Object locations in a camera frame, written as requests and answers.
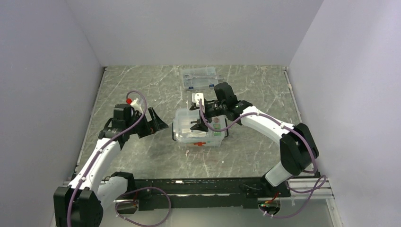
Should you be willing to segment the small green box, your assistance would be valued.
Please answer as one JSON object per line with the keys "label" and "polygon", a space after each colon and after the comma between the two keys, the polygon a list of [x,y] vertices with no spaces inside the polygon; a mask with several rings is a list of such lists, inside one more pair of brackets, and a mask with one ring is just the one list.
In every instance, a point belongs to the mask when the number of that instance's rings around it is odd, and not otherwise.
{"label": "small green box", "polygon": [[213,124],[213,128],[215,129],[215,131],[221,131],[222,125],[220,123],[214,123]]}

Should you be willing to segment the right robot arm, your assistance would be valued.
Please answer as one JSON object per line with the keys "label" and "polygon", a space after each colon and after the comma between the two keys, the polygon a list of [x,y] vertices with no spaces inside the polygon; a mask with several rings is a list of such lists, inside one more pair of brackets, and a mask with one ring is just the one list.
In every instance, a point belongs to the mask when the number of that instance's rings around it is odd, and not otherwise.
{"label": "right robot arm", "polygon": [[226,82],[217,84],[214,91],[215,100],[207,100],[203,93],[192,94],[191,109],[199,112],[200,119],[191,129],[215,131],[211,120],[223,115],[231,121],[231,124],[221,131],[226,131],[237,123],[276,142],[279,145],[280,161],[262,177],[260,186],[264,195],[274,195],[279,190],[280,184],[294,176],[317,172],[316,159],[319,151],[307,125],[278,120],[250,102],[238,100],[232,87]]}

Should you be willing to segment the clear first aid box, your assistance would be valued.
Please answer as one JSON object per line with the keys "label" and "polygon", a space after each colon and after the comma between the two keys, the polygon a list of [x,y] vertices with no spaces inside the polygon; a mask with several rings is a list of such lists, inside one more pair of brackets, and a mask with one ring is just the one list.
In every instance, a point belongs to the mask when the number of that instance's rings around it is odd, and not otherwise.
{"label": "clear first aid box", "polygon": [[219,147],[229,132],[192,130],[191,127],[201,120],[198,110],[178,109],[172,124],[172,140],[181,147]]}

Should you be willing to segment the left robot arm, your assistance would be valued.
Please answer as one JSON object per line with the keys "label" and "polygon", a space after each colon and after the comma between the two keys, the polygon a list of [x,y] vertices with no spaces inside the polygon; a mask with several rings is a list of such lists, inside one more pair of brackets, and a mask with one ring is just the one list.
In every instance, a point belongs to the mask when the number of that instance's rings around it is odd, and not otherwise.
{"label": "left robot arm", "polygon": [[142,110],[130,104],[117,104],[81,171],[68,186],[60,186],[54,192],[56,226],[100,226],[104,210],[119,196],[131,198],[137,189],[133,174],[126,172],[115,172],[102,183],[111,162],[131,135],[143,138],[167,128],[152,107]]}

